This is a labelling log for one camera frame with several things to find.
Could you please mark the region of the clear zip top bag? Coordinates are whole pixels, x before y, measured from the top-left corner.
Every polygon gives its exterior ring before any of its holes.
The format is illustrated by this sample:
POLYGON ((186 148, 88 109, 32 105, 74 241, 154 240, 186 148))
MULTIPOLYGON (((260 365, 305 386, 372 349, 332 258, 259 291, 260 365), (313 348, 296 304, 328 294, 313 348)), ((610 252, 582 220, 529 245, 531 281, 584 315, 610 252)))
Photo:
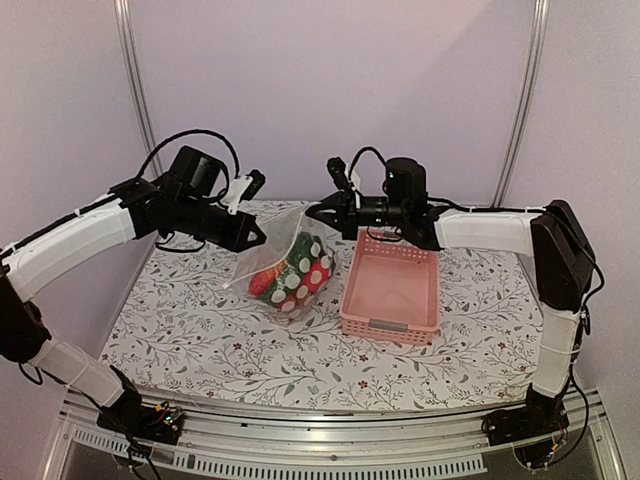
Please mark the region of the clear zip top bag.
POLYGON ((238 256, 226 290, 287 325, 310 310, 338 269, 327 227, 297 206, 260 225, 266 242, 238 256))

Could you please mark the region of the red orange fake pepper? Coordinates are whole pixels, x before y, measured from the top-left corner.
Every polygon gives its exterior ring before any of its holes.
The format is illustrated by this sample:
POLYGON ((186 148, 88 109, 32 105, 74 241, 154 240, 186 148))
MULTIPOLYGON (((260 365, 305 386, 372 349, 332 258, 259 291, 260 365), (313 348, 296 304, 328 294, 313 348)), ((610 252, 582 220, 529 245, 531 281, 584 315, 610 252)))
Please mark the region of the red orange fake pepper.
POLYGON ((257 272, 250 280, 248 293, 253 297, 259 297, 277 279, 280 269, 276 266, 257 272))

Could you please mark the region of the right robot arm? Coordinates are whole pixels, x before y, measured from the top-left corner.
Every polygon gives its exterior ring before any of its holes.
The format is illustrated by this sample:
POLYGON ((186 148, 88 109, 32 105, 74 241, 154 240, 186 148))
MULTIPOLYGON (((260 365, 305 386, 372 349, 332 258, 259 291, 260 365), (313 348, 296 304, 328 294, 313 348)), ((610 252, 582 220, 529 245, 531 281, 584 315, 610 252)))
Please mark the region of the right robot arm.
POLYGON ((567 427, 563 398, 575 383, 574 363, 591 331, 588 302, 600 290, 592 280, 604 277, 570 205, 553 200, 542 207, 462 206, 430 196, 426 169, 406 157, 386 161, 379 197, 361 194, 353 169, 341 159, 329 159, 327 169, 336 191, 307 214, 345 239, 355 239, 362 227, 393 227, 426 251, 468 248, 517 256, 542 318, 537 369, 524 405, 487 414, 482 430, 496 445, 567 427))

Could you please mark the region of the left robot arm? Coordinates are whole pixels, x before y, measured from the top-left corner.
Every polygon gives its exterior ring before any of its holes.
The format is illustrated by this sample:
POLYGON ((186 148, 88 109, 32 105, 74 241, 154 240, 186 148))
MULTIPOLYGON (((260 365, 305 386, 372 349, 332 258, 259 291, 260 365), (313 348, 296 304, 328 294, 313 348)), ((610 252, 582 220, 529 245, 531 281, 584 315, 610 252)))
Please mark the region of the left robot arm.
POLYGON ((29 364, 90 397, 128 434, 148 426, 136 388, 115 368, 81 348, 55 338, 33 300, 46 286, 86 261, 158 233, 181 233, 240 253, 265 243, 255 216, 240 210, 264 186, 258 170, 228 179, 218 159, 182 147, 167 172, 155 180, 128 179, 1 254, 1 354, 29 364))

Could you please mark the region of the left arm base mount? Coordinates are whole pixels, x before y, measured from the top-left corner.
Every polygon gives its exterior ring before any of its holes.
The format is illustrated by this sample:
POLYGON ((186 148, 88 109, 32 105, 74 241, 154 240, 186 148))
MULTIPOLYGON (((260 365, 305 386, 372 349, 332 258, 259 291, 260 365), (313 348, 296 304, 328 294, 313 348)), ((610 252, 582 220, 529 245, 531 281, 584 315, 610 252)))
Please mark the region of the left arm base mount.
POLYGON ((106 430, 129 434, 135 439, 177 445, 184 421, 184 410, 167 401, 145 406, 138 400, 124 400, 102 409, 97 425, 106 430))

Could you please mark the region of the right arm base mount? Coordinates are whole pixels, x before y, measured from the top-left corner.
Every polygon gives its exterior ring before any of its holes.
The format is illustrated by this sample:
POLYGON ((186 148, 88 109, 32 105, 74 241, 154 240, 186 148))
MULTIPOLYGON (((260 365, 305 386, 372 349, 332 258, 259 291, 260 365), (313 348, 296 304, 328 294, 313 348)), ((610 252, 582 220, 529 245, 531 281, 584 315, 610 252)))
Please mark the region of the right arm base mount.
POLYGON ((514 449, 514 456, 523 467, 537 470, 552 463, 566 442, 568 426, 561 397, 530 391, 523 406, 485 415, 481 430, 490 446, 524 442, 514 449))

